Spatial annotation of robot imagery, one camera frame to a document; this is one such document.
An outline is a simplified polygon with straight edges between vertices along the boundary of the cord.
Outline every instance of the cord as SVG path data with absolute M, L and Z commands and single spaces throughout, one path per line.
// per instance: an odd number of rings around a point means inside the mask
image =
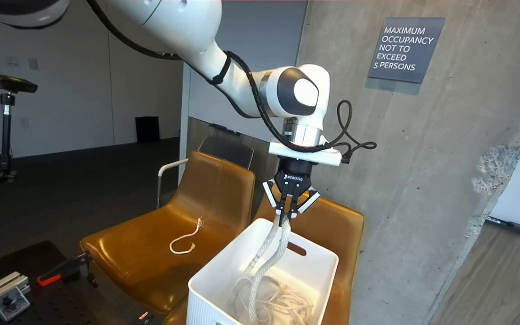
M 255 319 L 257 319 L 257 308 L 255 306 L 257 306 L 257 295 L 259 295 L 261 281 L 262 281 L 264 274 L 275 263 L 279 263 L 279 259 L 282 259 L 282 255 L 286 254 L 286 248 L 289 245 L 289 236 L 291 236 L 291 219 L 288 216 L 284 216 L 280 241 L 279 241 L 277 250 L 261 265 L 261 268 L 253 275 L 253 283 L 250 288 L 250 299 L 248 299 L 248 320 L 250 322 L 255 322 Z
M 190 248 L 176 248 L 174 243 L 178 243 L 179 239 L 185 239 L 185 237 L 190 237 L 190 236 L 197 234 L 201 230 L 201 225 L 203 225 L 203 218 L 199 218 L 199 221 L 196 223 L 196 228 L 192 232 L 181 234 L 176 239 L 172 239 L 170 245 L 169 245 L 172 254 L 190 254 L 194 250 L 194 246 L 196 246 L 194 241 L 190 243 Z
M 158 51 L 152 48 L 147 48 L 136 41 L 132 41 L 131 37 L 127 37 L 113 21 L 111 17 L 102 10 L 102 6 L 98 5 L 96 0 L 87 0 L 87 3 L 93 6 L 93 10 L 96 12 L 96 15 L 100 17 L 100 21 L 118 37 L 122 39 L 125 44 L 129 44 L 131 48 L 152 55 L 152 57 L 159 57 L 159 59 L 179 59 L 178 53 L 174 51 Z
M 326 144 L 317 144 L 317 145 L 299 145 L 299 144 L 291 142 L 286 135 L 282 135 L 282 133 L 277 129 L 277 125 L 275 125 L 273 120 L 270 118 L 266 102 L 264 102 L 262 97 L 261 97 L 259 84 L 257 84 L 257 80 L 255 80 L 255 77 L 253 77 L 252 68 L 248 66 L 248 62 L 246 62 L 241 55 L 237 55 L 235 51 L 230 51 L 230 50 L 228 50 L 226 53 L 228 53 L 234 60 L 237 60 L 237 64 L 241 64 L 243 70 L 246 71 L 248 82 L 252 84 L 253 97 L 255 97 L 255 102 L 257 102 L 257 106 L 259 106 L 259 111 L 261 111 L 261 116 L 262 116 L 264 124 L 266 124 L 266 125 L 270 127 L 270 131 L 271 131 L 282 144 L 286 144 L 288 147 L 297 149 L 297 151 L 322 151 L 322 149 L 329 149 L 329 147 L 335 147 L 335 145 L 342 144 L 342 145 L 349 145 L 349 149 L 347 149 L 345 154 L 344 154 L 344 162 L 351 162 L 351 156 L 353 156 L 353 153 L 354 153 L 356 149 L 360 149 L 360 147 L 374 149 L 374 147 L 378 145 L 374 140 L 360 142 L 360 140 L 356 140 L 356 138 L 349 133 L 349 124 L 351 124 L 351 120 L 353 120 L 353 102 L 351 102 L 349 98 L 340 100 L 338 106 L 336 106 L 336 107 L 338 107 L 338 111 L 336 111 L 336 113 L 338 113 L 338 122 L 340 122 L 340 125 L 342 125 L 342 131 L 340 131 L 333 140 L 329 140 L 329 142 L 326 142 Z M 342 120 L 342 113 L 340 113 L 340 107 L 342 107 L 344 104 L 347 104 L 347 107 L 349 107 L 349 118 L 347 118 L 347 120 Z M 353 144 L 351 144 L 351 142 L 340 142 L 342 136 L 345 136 L 345 135 L 353 140 Z
M 255 257 L 248 263 L 244 274 L 246 275 L 253 275 L 255 274 L 255 268 L 259 265 L 259 261 L 262 259 L 264 252 L 268 250 L 268 246 L 273 243 L 277 232 L 279 232 L 279 223 L 282 223 L 282 212 L 277 212 L 277 218 L 271 225 L 271 230 L 268 232 L 268 236 L 264 237 L 261 248 L 257 250 Z
M 241 322 L 250 325 L 308 325 L 315 317 L 315 295 L 295 286 L 288 277 L 264 275 L 257 297 L 257 319 L 248 320 L 248 295 L 252 277 L 241 277 L 235 284 L 234 311 Z

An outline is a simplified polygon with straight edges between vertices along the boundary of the chair seat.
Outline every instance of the chair seat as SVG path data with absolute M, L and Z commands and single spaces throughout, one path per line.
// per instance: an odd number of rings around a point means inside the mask
M 197 221 L 192 216 L 165 205 L 89 234 L 80 245 L 131 295 L 167 313 L 187 299 L 188 279 L 234 237 L 226 230 L 217 230 L 210 219 L 203 219 L 196 236 L 174 245 L 190 248 L 194 241 L 194 250 L 174 254 L 170 241 L 196 228 Z

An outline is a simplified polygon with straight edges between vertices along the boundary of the black equipment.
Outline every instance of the black equipment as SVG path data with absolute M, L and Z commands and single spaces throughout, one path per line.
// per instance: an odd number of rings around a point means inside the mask
M 11 169 L 11 106 L 19 91 L 37 91 L 39 84 L 0 73 L 0 102 L 2 102 L 2 153 L 0 153 L 0 181 L 13 181 L 17 171 Z

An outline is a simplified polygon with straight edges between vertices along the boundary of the chair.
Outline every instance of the chair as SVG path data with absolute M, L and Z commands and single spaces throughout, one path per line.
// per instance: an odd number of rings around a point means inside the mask
M 80 245 L 125 292 L 169 313 L 188 297 L 188 279 L 252 219 L 255 172 L 230 160 L 192 151 L 169 203 L 82 237 Z M 196 243 L 188 254 L 169 245 Z
M 275 209 L 268 198 L 261 201 L 257 216 L 273 219 Z M 324 325 L 351 320 L 351 297 L 356 261 L 365 228 L 365 216 L 354 209 L 320 196 L 306 212 L 291 221 L 293 230 L 331 250 L 340 257 Z
M 253 163 L 253 156 L 255 156 L 255 149 L 250 147 L 244 142 L 228 138 L 228 136 L 221 136 L 221 135 L 210 135 L 203 140 L 203 144 L 199 145 L 199 151 L 221 156 L 224 160 L 230 160 L 234 163 L 239 163 L 243 167 L 252 167 Z M 179 158 L 169 163 L 163 163 L 158 171 L 158 189 L 156 189 L 156 207 L 163 205 L 163 176 L 169 169 L 172 167 L 179 167 L 183 163 L 187 163 L 188 158 Z

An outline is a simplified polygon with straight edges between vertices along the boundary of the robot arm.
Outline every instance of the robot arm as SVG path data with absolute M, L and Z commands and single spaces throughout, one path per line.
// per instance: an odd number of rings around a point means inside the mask
M 19 28 L 42 28 L 62 19 L 69 0 L 0 0 L 0 21 Z
M 215 37 L 223 19 L 223 0 L 107 0 L 123 14 L 163 39 L 190 66 L 215 84 L 239 113 L 262 116 L 277 140 L 270 151 L 280 156 L 275 178 L 264 183 L 277 210 L 302 212 L 318 196 L 311 183 L 313 163 L 338 165 L 342 153 L 324 136 L 329 107 L 331 77 L 318 64 L 279 66 L 252 71 L 244 59 L 224 51 Z M 57 21 L 69 0 L 0 0 L 0 21 L 17 26 L 44 26 Z M 293 116 L 293 129 L 284 136 L 268 118 Z
M 223 19 L 221 0 L 109 1 L 170 44 L 224 91 L 244 116 L 259 116 L 262 104 L 270 115 L 297 118 L 289 142 L 306 147 L 326 142 L 322 127 L 329 106 L 329 71 L 318 64 L 250 71 L 239 57 L 224 51 L 215 41 Z M 282 142 L 271 144 L 271 151 L 326 163 L 342 160 L 338 151 L 299 151 Z

